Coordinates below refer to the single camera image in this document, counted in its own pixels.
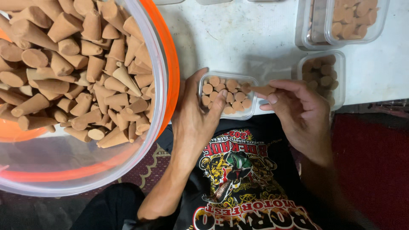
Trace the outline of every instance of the fingernail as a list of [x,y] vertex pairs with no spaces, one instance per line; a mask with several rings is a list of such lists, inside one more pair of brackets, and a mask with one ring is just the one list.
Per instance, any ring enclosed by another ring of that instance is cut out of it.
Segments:
[[275,103],[277,103],[278,99],[279,98],[273,93],[268,95],[268,97],[267,97],[267,100],[271,105],[274,105]]

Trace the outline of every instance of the hand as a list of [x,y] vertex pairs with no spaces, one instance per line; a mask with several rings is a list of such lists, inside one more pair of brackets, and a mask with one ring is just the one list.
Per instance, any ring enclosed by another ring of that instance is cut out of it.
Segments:
[[194,168],[203,149],[213,137],[226,104],[227,90],[221,90],[207,114],[200,109],[198,81],[207,71],[208,68],[198,70],[186,80],[184,94],[172,117],[171,163],[176,168],[187,168],[190,171]]
[[290,144],[322,167],[333,163],[330,138],[330,106],[305,81],[271,80],[269,85],[277,88],[265,97],[269,104],[261,110],[273,110],[281,121]]

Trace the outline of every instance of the large plastic bowl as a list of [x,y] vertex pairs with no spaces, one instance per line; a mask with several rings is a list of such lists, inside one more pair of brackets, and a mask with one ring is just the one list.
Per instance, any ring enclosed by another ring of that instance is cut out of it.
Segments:
[[44,129],[21,132],[15,123],[0,119],[1,190],[52,197],[106,185],[133,168],[168,124],[179,92],[179,64],[169,30],[152,0],[117,2],[136,19],[152,59],[156,101],[145,140],[101,149],[95,141],[81,142],[62,129],[53,134]]

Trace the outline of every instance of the table surface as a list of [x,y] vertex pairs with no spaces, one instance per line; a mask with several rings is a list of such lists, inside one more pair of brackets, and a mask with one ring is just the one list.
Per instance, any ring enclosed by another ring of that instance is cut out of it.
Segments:
[[[298,0],[207,6],[185,0],[157,7],[172,34],[184,79],[209,67],[255,77],[262,85],[291,78],[291,67],[316,53],[294,43]],[[409,1],[391,0],[377,40],[340,49],[346,55],[345,105],[409,98],[408,23]],[[257,107],[255,115],[263,113]]]

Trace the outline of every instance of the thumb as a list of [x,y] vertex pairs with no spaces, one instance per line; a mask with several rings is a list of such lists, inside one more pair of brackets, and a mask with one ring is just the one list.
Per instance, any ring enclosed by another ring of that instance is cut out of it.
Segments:
[[294,125],[291,115],[290,99],[285,93],[272,93],[267,97],[269,106],[276,113],[283,127]]
[[213,105],[211,106],[211,109],[207,114],[207,119],[209,119],[210,122],[220,120],[220,116],[222,115],[223,109],[226,105],[226,97],[227,90],[221,90],[217,94],[216,99],[214,100]]

